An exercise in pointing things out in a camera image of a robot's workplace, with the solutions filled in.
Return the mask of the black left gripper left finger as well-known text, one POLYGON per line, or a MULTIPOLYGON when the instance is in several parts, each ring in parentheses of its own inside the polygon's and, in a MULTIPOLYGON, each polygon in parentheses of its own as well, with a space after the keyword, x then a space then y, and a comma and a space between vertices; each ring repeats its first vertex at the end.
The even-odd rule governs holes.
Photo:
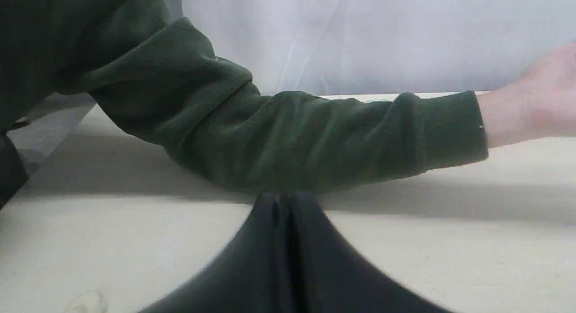
POLYGON ((263 193, 229 244, 189 282, 146 313, 286 313, 286 224, 263 193))

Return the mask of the dark green sleeved forearm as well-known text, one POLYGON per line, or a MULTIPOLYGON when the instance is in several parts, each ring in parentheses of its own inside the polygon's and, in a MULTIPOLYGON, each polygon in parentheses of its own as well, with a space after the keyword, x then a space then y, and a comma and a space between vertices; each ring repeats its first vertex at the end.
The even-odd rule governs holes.
POLYGON ((9 130, 50 94, 89 93, 127 134, 247 192, 327 191, 488 157, 477 96, 262 95, 164 0, 1 0, 1 202, 27 174, 9 130))

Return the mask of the open bare human hand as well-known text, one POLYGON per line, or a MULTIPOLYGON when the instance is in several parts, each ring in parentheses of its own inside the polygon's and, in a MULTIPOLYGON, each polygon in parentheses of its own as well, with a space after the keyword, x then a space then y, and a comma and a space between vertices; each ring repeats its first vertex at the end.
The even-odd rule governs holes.
POLYGON ((477 98, 490 148, 576 135, 576 43, 555 47, 512 83, 477 98))

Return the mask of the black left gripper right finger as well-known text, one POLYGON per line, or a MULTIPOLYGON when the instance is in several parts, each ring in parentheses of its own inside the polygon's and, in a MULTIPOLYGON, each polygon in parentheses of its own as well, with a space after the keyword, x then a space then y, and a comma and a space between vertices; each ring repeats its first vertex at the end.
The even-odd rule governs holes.
POLYGON ((313 195, 287 194, 286 206, 304 312, 446 312, 371 264, 335 228, 313 195))

